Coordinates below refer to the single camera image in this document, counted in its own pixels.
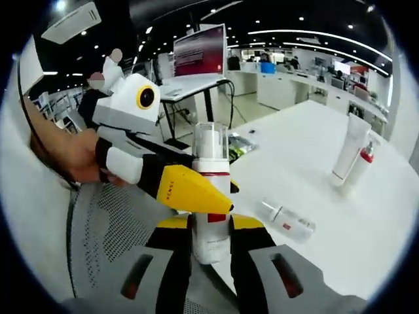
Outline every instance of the camera lens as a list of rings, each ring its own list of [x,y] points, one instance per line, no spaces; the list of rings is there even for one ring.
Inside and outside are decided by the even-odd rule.
[[[139,103],[142,107],[148,108],[155,100],[155,93],[151,88],[145,88],[139,97]]]

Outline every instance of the red stripe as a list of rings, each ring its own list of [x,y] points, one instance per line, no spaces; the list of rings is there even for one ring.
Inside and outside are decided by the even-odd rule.
[[[364,150],[361,150],[361,157],[368,163],[372,163],[374,160],[374,156],[370,156],[367,154],[367,152],[365,152]]]
[[[227,217],[224,214],[208,214],[208,222],[219,222],[226,219]]]
[[[230,175],[228,172],[200,172],[204,177],[222,177],[223,175]]]

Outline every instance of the black ceiling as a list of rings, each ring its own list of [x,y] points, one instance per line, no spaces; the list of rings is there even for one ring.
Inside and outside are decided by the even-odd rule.
[[[86,1],[74,1],[73,5]],[[120,48],[124,57],[122,68],[130,68],[135,56],[137,66],[154,53],[171,52],[173,36],[186,35],[187,24],[199,22],[211,9],[219,9],[234,1],[197,1],[197,0],[97,0],[102,23],[88,29],[87,34],[77,35],[63,45],[48,42],[41,38],[46,23],[54,18],[54,11],[45,15],[35,32],[41,65],[45,71],[57,71],[58,75],[45,77],[31,92],[37,97],[40,92],[56,92],[74,84],[86,84],[87,78],[95,71],[101,71],[103,54],[110,54],[112,49]],[[283,42],[297,42],[297,37],[314,37],[292,33],[268,33],[248,35],[250,31],[269,29],[302,29],[321,31],[347,37],[367,44],[379,51],[387,45],[386,33],[377,9],[367,12],[368,4],[357,0],[245,0],[225,10],[215,13],[200,23],[225,24],[228,44],[246,46],[257,42],[266,42],[266,46],[282,46]],[[145,30],[153,26],[149,35]],[[376,63],[378,55],[360,46],[342,40],[316,36],[322,46],[327,41],[327,48],[332,48],[370,63]],[[143,50],[138,53],[138,46],[145,41]],[[391,73],[391,63],[383,69]],[[82,73],[83,77],[67,77],[70,73]]]

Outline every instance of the red screen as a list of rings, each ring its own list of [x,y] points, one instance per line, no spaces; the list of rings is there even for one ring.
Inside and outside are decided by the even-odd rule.
[[[178,40],[174,46],[175,76],[223,74],[224,26],[207,29]]]

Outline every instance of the blue box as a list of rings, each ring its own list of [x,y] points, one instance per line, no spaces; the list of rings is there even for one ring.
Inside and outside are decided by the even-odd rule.
[[[270,62],[261,62],[261,72],[275,74],[276,67],[273,63]]]

